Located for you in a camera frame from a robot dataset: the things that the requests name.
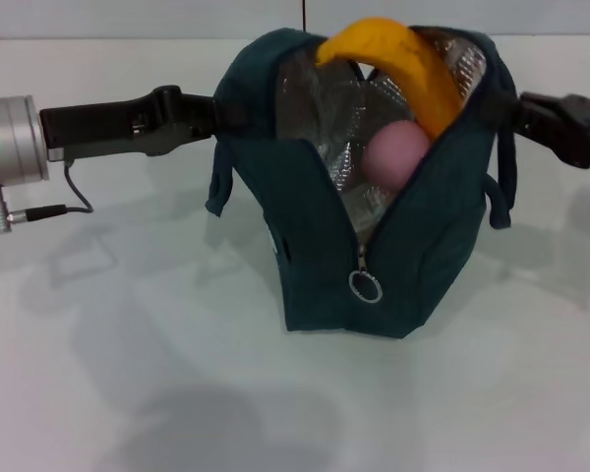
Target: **metal ring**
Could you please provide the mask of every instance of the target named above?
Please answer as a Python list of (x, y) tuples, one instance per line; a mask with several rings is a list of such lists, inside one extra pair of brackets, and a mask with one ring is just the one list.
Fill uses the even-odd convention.
[[(354, 286), (354, 277), (356, 275), (362, 275), (362, 276), (370, 279), (370, 281), (376, 287), (376, 297), (375, 298), (373, 298), (373, 299), (365, 298), (363, 296), (363, 294), (357, 290), (357, 288)], [(380, 302), (381, 298), (383, 297), (383, 288), (381, 287), (381, 284), (369, 272), (365, 272), (364, 270), (354, 270), (353, 272), (350, 273), (350, 276), (348, 277), (347, 280), (350, 285), (350, 288), (352, 289), (352, 292), (354, 292), (354, 295), (356, 295), (358, 298), (360, 298), (365, 303), (372, 303), (372, 304), (378, 303), (378, 302)]]

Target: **silver foil lining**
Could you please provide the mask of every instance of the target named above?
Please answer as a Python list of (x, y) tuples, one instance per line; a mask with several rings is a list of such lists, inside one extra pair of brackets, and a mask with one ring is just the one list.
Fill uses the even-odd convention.
[[(448, 32), (425, 29), (420, 34), (439, 52), (467, 102), (485, 75), (481, 50)], [(280, 65), (275, 118), (279, 139), (308, 140), (317, 149), (359, 240), (365, 242), (394, 195), (367, 182), (361, 171), (363, 151), (382, 127), (414, 116), (387, 74), (374, 72), (361, 81), (356, 67), (337, 60), (318, 68), (314, 50), (298, 51)]]

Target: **zipper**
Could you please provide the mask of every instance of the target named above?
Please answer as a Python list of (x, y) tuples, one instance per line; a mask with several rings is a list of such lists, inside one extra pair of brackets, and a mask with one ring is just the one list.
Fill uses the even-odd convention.
[[(485, 50), (485, 48), (481, 44), (472, 40), (471, 35), (467, 34), (465, 31), (459, 31), (459, 30), (455, 30), (455, 29), (445, 29), (445, 28), (433, 29), (433, 30), (441, 30), (441, 31), (449, 32), (451, 34), (457, 35), (458, 37), (462, 37), (462, 38), (468, 40), (474, 46), (478, 47), (481, 50), (481, 52), (484, 54), (484, 56), (486, 57), (486, 60), (487, 60), (488, 52)], [(348, 282), (349, 282), (350, 288), (352, 289), (354, 294), (358, 298), (360, 298), (362, 301), (364, 301), (366, 303), (374, 304), (374, 303), (378, 303), (381, 300), (381, 298), (383, 297), (383, 289), (382, 289), (380, 283), (376, 280), (376, 278), (373, 275), (371, 275), (369, 273), (369, 271), (367, 269), (366, 256), (367, 256), (368, 252), (370, 254), (372, 253), (372, 251), (375, 247), (375, 243), (377, 242), (379, 235), (381, 233), (381, 230), (384, 227), (384, 224), (390, 218), (390, 215), (393, 213), (393, 210), (398, 206), (399, 202), (402, 200), (402, 198), (404, 197), (406, 192), (408, 192), (411, 189), (411, 187), (413, 187), (413, 185), (415, 184), (417, 179), (420, 177), (420, 174), (422, 173), (422, 169), (424, 168), (426, 163), (428, 163), (428, 161), (431, 160), (432, 156), (435, 155), (437, 150), (439, 150), (439, 148), (442, 146), (442, 143), (445, 142), (446, 138), (452, 132), (454, 132), (459, 126), (461, 126), (461, 124), (465, 123), (465, 121), (467, 120), (467, 117), (470, 116), (470, 112), (472, 111), (473, 107), (475, 106), (474, 105), (475, 102), (477, 102), (477, 100), (483, 96), (485, 88), (488, 83), (488, 80), (490, 80), (492, 78), (493, 73), (494, 73), (494, 68), (491, 67), (490, 64), (487, 64), (485, 75), (483, 76), (483, 79), (481, 79), (481, 82), (475, 88), (474, 92), (472, 93), (472, 96), (470, 96), (467, 103), (465, 104), (465, 107), (463, 108), (463, 110), (461, 111), (461, 113), (459, 114), (457, 119), (454, 121), (454, 123), (452, 123), (435, 140), (435, 142), (433, 143), (433, 145), (431, 146), (431, 148), (429, 149), (427, 154), (422, 158), (419, 165), (417, 166), (417, 168), (413, 172), (413, 175), (411, 175), (411, 178), (409, 179), (408, 183), (404, 186), (404, 188), (400, 192), (398, 192), (398, 194), (395, 196), (395, 199), (393, 199), (393, 202), (391, 202), (391, 204), (384, 211), (383, 217), (381, 218), (381, 220), (378, 222), (378, 224), (374, 228), (374, 231), (372, 232), (372, 235), (370, 236), (370, 239), (367, 244), (360, 244), (359, 243), (358, 237), (356, 235), (356, 231), (354, 231), (354, 226), (352, 226), (352, 222), (350, 221), (349, 214), (347, 213), (347, 209), (345, 208), (345, 205), (343, 204), (343, 201), (342, 201), (338, 191), (336, 190), (336, 188), (332, 184), (332, 181), (330, 180), (329, 174), (327, 173), (327, 169), (325, 168), (324, 162), (323, 162), (322, 157), (320, 156), (319, 152), (312, 145), (311, 142), (309, 142), (307, 140), (299, 140), (302, 143), (302, 145), (309, 147), (309, 149), (312, 151), (313, 157), (315, 158), (314, 159), (315, 164), (321, 169), (322, 175), (324, 176), (325, 183), (331, 189), (331, 193), (336, 198), (338, 206), (340, 207), (340, 211), (343, 213), (342, 219), (345, 221), (347, 232), (348, 232), (348, 235), (350, 238), (350, 246), (352, 248), (351, 252), (354, 255), (354, 258), (352, 261), (352, 266), (357, 267), (357, 270), (353, 270), (350, 273), (350, 275), (348, 277)], [(374, 286), (378, 292), (377, 296), (375, 298), (368, 299), (365, 296), (363, 296), (362, 293), (360, 293), (358, 291), (358, 289), (354, 285), (354, 279), (357, 276), (364, 276), (364, 277), (370, 279), (372, 281), (372, 283), (374, 283)]]

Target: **pink ball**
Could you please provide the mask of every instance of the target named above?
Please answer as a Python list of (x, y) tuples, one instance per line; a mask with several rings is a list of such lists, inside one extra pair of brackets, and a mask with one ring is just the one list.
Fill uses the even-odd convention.
[(378, 131), (363, 154), (363, 172), (375, 185), (397, 192), (411, 178), (431, 142), (412, 121), (394, 121)]

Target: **white wall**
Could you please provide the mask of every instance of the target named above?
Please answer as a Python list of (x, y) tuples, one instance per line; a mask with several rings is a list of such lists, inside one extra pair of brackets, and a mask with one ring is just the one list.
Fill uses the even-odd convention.
[(590, 0), (308, 0), (309, 30), (332, 33), (362, 17), (490, 34), (590, 33)]
[(0, 37), (253, 38), (301, 27), (300, 0), (0, 0)]

